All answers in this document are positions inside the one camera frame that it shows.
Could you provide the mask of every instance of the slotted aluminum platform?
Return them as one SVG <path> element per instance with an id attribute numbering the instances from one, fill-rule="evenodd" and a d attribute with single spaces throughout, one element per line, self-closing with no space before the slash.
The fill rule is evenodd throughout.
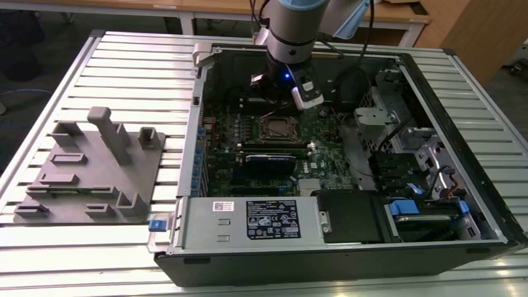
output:
<path id="1" fill-rule="evenodd" d="M 250 44 L 242 38 L 123 32 L 106 32 L 103 37 L 88 39 L 0 179 L 0 295 L 526 295 L 528 249 L 499 260 L 470 263 L 435 277 L 186 289 L 171 282 L 154 262 L 146 225 L 10 227 L 26 185 L 35 180 L 55 144 L 47 136 L 54 123 L 82 121 L 82 129 L 95 129 L 84 120 L 92 106 L 110 107 L 112 121 L 126 123 L 128 131 L 139 131 L 147 124 L 167 134 L 151 214 L 174 210 L 192 98 L 192 50 L 195 43 L 215 41 Z M 342 48 L 359 50 L 360 46 Z M 459 58 L 439 49 L 370 49 L 406 51 L 414 56 L 516 219 L 528 230 L 527 142 Z M 168 234 L 158 236 L 158 241 L 167 243 Z"/>

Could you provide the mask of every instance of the wooden table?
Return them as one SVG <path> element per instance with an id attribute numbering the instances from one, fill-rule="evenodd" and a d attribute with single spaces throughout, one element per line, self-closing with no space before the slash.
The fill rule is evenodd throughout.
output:
<path id="1" fill-rule="evenodd" d="M 183 33 L 194 35 L 194 19 L 251 20 L 251 8 L 247 0 L 182 0 L 180 19 Z M 368 27 L 370 11 L 362 22 Z M 411 47 L 422 33 L 424 26 L 431 22 L 428 15 L 416 15 L 407 4 L 395 5 L 382 2 L 376 4 L 375 28 L 404 30 L 406 34 L 399 45 Z"/>
<path id="2" fill-rule="evenodd" d="M 247 0 L 0 0 L 0 9 L 178 17 L 184 35 L 195 35 L 195 19 L 251 20 Z M 370 13 L 362 27 L 368 27 L 368 19 Z M 376 4 L 374 27 L 404 30 L 400 46 L 415 45 L 430 22 L 431 17 L 416 15 L 407 4 Z"/>

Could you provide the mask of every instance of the metal bracket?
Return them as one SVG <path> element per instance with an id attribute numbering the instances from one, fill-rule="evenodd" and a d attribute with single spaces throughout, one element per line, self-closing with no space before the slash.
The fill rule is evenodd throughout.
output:
<path id="1" fill-rule="evenodd" d="M 330 224 L 330 220 L 331 218 L 328 217 L 328 212 L 319 212 L 319 221 L 322 222 L 323 233 L 332 232 L 332 225 Z"/>
<path id="2" fill-rule="evenodd" d="M 214 44 L 212 43 L 196 43 L 192 51 L 192 62 L 196 67 L 203 67 L 212 60 L 214 55 Z"/>

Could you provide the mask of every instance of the warning label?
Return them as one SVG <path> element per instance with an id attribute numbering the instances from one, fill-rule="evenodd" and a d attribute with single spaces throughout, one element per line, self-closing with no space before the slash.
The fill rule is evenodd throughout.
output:
<path id="1" fill-rule="evenodd" d="M 248 238 L 300 238 L 298 203 L 295 200 L 247 201 Z"/>

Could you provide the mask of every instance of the floor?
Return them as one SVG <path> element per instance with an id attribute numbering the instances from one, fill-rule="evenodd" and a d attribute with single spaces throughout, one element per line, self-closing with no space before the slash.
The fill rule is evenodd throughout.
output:
<path id="1" fill-rule="evenodd" d="M 43 12 L 40 24 L 47 37 L 44 42 L 34 46 L 34 52 L 43 66 L 43 73 L 24 83 L 14 83 L 0 74 L 0 93 L 3 89 L 19 88 L 54 91 L 94 29 L 148 33 L 167 33 L 168 28 L 178 30 L 178 20 L 126 15 L 75 14 L 75 22 L 68 25 L 59 13 Z M 198 34 L 250 37 L 250 22 L 214 20 L 214 23 L 208 24 L 204 20 L 199 20 Z M 528 121 L 526 120 L 528 80 L 512 77 L 508 70 L 502 69 L 486 89 L 520 133 L 528 138 Z M 8 108 L 6 114 L 0 115 L 0 173 L 48 99 L 48 95 L 39 93 L 11 93 L 0 98 L 0 103 Z"/>

